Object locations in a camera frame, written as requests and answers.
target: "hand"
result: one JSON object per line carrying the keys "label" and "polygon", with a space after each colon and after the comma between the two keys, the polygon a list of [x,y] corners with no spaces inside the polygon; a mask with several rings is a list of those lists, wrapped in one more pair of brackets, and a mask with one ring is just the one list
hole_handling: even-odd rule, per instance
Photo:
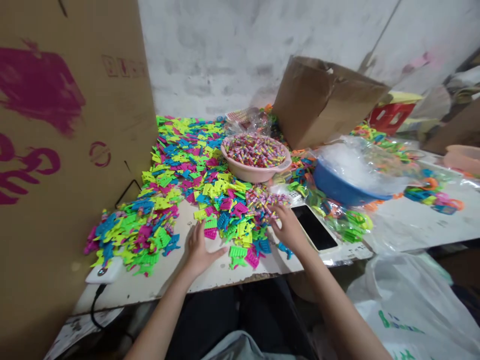
{"label": "hand", "polygon": [[197,222],[190,238],[187,240],[188,258],[183,266],[183,270],[191,276],[192,280],[195,280],[207,270],[215,260],[227,252],[226,247],[222,247],[215,252],[208,252],[205,248],[204,230],[205,221]]}
{"label": "hand", "polygon": [[295,255],[312,249],[304,234],[302,225],[290,208],[283,205],[272,206],[271,211],[274,211],[281,221],[281,228],[277,225],[274,219],[270,219],[270,225],[273,228],[278,240],[280,240],[287,248],[292,250]]}

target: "phone screen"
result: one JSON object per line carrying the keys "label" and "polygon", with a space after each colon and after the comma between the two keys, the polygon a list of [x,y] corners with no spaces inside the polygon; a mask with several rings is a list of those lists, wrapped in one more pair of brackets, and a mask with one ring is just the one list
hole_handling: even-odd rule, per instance
{"label": "phone screen", "polygon": [[307,205],[291,208],[317,250],[331,249],[338,244]]}

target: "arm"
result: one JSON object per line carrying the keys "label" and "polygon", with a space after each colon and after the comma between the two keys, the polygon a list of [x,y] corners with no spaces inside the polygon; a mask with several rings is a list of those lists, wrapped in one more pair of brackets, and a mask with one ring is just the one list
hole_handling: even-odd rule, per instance
{"label": "arm", "polygon": [[227,251],[221,248],[207,252],[204,237],[205,222],[197,223],[188,239],[188,259],[166,290],[150,320],[127,353],[125,360],[164,359],[174,333],[180,310],[194,280]]}
{"label": "arm", "polygon": [[300,260],[315,293],[318,307],[331,331],[338,355],[347,359],[391,359],[380,340],[360,316],[350,299],[307,241],[302,226],[291,209],[272,208],[281,220],[271,226],[276,237]]}

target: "blue plastic basin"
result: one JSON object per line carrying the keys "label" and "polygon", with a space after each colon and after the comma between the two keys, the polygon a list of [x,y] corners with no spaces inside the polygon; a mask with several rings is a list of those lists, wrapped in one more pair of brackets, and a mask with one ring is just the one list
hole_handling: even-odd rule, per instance
{"label": "blue plastic basin", "polygon": [[375,200],[390,200],[391,195],[377,195],[350,185],[317,161],[313,179],[316,187],[325,195],[345,206],[362,206]]}

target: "gray shirt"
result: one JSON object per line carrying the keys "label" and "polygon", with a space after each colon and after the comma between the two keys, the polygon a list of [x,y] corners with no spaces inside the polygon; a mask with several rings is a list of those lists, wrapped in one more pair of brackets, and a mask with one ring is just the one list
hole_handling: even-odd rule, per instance
{"label": "gray shirt", "polygon": [[303,356],[290,354],[263,353],[260,351],[254,339],[242,330],[229,333],[202,358],[202,360],[231,359],[302,360],[305,358]]}

